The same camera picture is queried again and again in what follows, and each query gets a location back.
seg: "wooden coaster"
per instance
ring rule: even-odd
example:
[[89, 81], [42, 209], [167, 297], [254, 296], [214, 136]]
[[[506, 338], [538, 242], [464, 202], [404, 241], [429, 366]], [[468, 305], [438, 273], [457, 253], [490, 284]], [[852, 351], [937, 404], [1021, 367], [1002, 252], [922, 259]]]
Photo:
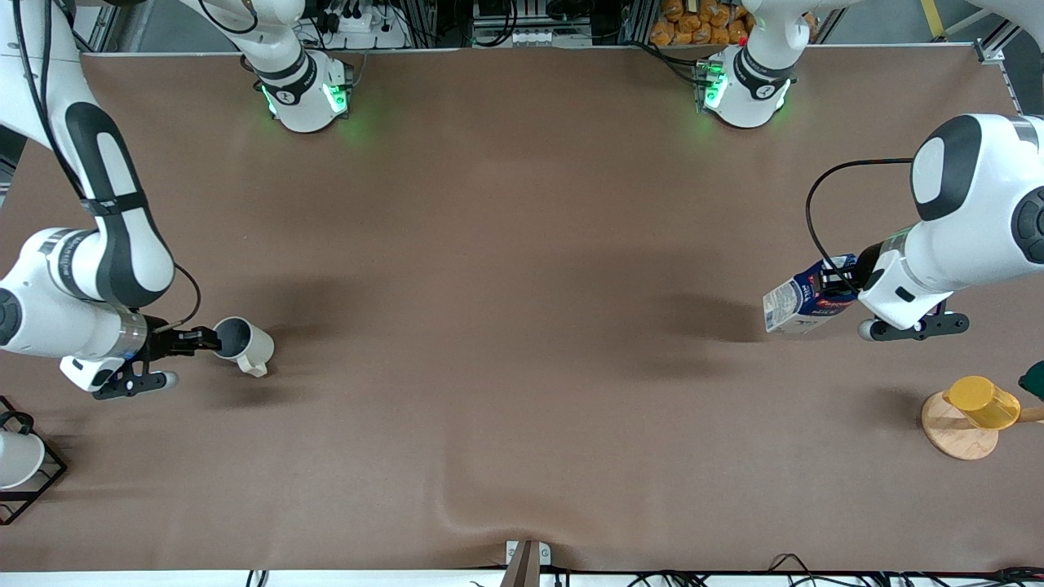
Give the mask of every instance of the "wooden coaster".
[[929, 397], [921, 407], [921, 428], [944, 453], [962, 461], [977, 461], [997, 448], [996, 430], [976, 428], [959, 409], [946, 403], [943, 392]]

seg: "metal bracket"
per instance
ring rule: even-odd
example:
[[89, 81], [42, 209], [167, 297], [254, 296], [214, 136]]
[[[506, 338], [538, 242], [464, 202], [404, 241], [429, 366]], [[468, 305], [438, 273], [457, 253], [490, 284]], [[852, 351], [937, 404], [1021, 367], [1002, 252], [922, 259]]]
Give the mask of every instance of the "metal bracket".
[[929, 314], [921, 319], [912, 328], [898, 330], [883, 320], [868, 320], [859, 327], [859, 336], [864, 341], [887, 343], [889, 341], [924, 341], [932, 336], [963, 334], [968, 331], [968, 316], [962, 313], [945, 312]]
[[[551, 564], [551, 547], [547, 544], [540, 542], [540, 564], [543, 566], [548, 566]], [[515, 553], [518, 551], [519, 541], [508, 540], [507, 541], [507, 556], [504, 558], [505, 564], [512, 564], [512, 559], [515, 558]]]
[[551, 564], [551, 547], [532, 540], [511, 540], [507, 542], [507, 561], [500, 587], [539, 587], [540, 566]]
[[1004, 21], [984, 40], [975, 42], [975, 53], [984, 65], [996, 65], [1004, 61], [1004, 47], [1015, 39], [1022, 29], [1012, 21]]
[[717, 60], [698, 60], [692, 68], [692, 78], [696, 84], [692, 87], [692, 92], [696, 97], [696, 114], [703, 114], [707, 108], [708, 88], [720, 86], [726, 83], [721, 70], [725, 63]]

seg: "metal frame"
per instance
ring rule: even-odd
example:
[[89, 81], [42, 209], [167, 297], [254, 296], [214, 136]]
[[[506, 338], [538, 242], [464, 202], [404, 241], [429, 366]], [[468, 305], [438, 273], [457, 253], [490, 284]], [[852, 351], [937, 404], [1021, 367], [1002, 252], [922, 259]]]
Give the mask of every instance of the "metal frame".
[[[3, 406], [4, 412], [15, 412], [15, 406], [7, 401], [7, 398], [0, 396], [0, 404]], [[44, 475], [47, 480], [44, 485], [34, 491], [11, 491], [11, 490], [0, 490], [0, 525], [8, 525], [18, 519], [25, 510], [32, 506], [40, 496], [44, 494], [63, 474], [69, 469], [62, 457], [57, 455], [54, 450], [51, 449], [47, 441], [44, 441], [44, 450], [46, 455], [44, 456], [44, 464], [40, 469], [33, 473], [35, 475]], [[53, 469], [51, 472], [45, 471], [45, 469]], [[11, 506], [13, 503], [21, 503], [21, 506]]]
[[1000, 26], [994, 29], [986, 39], [979, 39], [975, 43], [975, 50], [978, 52], [979, 61], [984, 64], [995, 64], [1004, 61], [1004, 47], [1018, 37], [1022, 28], [1012, 21], [1005, 20]]

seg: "mug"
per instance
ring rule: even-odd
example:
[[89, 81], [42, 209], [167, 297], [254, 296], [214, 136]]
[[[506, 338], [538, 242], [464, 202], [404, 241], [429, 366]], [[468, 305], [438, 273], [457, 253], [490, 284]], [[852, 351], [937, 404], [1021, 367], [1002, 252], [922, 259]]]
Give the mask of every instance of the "mug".
[[245, 319], [230, 316], [214, 327], [221, 341], [221, 350], [214, 354], [239, 366], [239, 370], [255, 377], [268, 374], [265, 362], [276, 352], [276, 343], [267, 332]]
[[37, 474], [47, 450], [32, 433], [32, 417], [23, 412], [0, 414], [0, 427], [11, 418], [22, 423], [17, 432], [0, 430], [0, 489], [18, 487]]

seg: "table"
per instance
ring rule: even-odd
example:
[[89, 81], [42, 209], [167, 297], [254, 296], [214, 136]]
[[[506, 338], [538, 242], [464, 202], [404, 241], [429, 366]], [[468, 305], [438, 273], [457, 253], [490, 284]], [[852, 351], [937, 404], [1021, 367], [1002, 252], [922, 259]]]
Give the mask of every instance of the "table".
[[[236, 61], [85, 70], [204, 287], [197, 323], [266, 328], [274, 374], [168, 359], [179, 389], [97, 402], [56, 361], [0, 355], [70, 464], [0, 533], [0, 568], [483, 566], [520, 537], [591, 570], [1039, 563], [1044, 430], [969, 465], [917, 428], [960, 376], [1016, 388], [1039, 280], [955, 296], [971, 331], [926, 343], [860, 341], [858, 308], [804, 338], [760, 322], [815, 259], [822, 171], [1014, 113], [970, 47], [816, 47], [755, 131], [695, 115], [639, 51], [533, 49], [372, 55], [352, 118], [292, 135]], [[837, 253], [916, 220], [896, 166], [832, 178], [815, 207]], [[30, 147], [0, 266], [89, 224]], [[191, 301], [180, 280], [148, 309]]]

